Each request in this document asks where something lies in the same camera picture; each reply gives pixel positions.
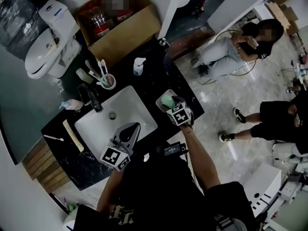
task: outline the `faucet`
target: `faucet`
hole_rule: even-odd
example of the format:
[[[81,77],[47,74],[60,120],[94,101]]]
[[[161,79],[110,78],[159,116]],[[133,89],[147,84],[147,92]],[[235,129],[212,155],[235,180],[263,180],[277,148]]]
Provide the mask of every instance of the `faucet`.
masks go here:
[[[98,102],[94,93],[86,84],[79,85],[77,89],[85,106],[91,104],[96,113],[103,111],[103,107],[101,106],[100,102]]]

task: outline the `sneaker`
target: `sneaker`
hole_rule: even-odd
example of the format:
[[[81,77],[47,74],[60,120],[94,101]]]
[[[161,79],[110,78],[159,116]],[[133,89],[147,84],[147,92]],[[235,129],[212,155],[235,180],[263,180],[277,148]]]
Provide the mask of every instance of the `sneaker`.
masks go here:
[[[286,92],[286,93],[294,93],[294,92],[292,91],[292,88],[288,88],[285,92]]]
[[[223,142],[223,143],[233,140],[230,134],[220,134],[218,138],[220,142]]]
[[[234,109],[233,109],[233,114],[235,115],[236,119],[237,119],[240,123],[246,123],[245,116],[243,116],[243,114],[241,113],[241,111],[239,111],[237,108],[234,108]]]

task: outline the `black countertop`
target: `black countertop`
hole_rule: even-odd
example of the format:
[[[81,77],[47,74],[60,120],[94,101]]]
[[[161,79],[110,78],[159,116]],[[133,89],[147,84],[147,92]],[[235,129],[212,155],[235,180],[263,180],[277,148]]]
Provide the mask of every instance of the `black countertop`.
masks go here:
[[[133,74],[133,64],[136,57],[147,59],[144,62],[143,74],[139,77]],[[150,147],[161,145],[180,131],[178,127],[171,123],[168,116],[155,105],[156,100],[166,90],[172,89],[178,96],[185,98],[194,112],[195,119],[204,113],[183,75],[166,55],[163,48],[159,46],[157,40],[150,40],[127,55],[112,68],[111,74],[116,78],[116,87],[113,90],[104,90],[95,85],[96,81],[93,82],[93,87],[98,92],[98,100],[103,103],[126,86],[131,85],[158,125],[154,132],[136,143],[134,150],[142,150],[142,153],[147,154]],[[108,170],[105,165],[96,160],[75,129],[75,122],[91,110],[91,105],[83,106],[79,113],[63,110],[42,129],[42,134],[64,138],[64,141],[48,138],[45,138],[45,140],[63,170],[80,190],[105,179],[111,174],[111,170]],[[73,143],[62,124],[66,119],[80,143],[84,146],[82,153]]]

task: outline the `white sink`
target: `white sink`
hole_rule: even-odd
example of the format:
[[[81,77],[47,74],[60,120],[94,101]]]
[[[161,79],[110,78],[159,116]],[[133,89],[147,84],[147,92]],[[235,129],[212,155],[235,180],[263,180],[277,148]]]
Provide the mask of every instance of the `white sink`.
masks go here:
[[[157,129],[156,122],[132,86],[125,87],[103,102],[102,107],[102,112],[92,110],[75,123],[78,133],[99,162],[103,148],[120,126],[139,122],[141,131],[138,140]],[[113,112],[116,118],[111,120],[110,113]]]

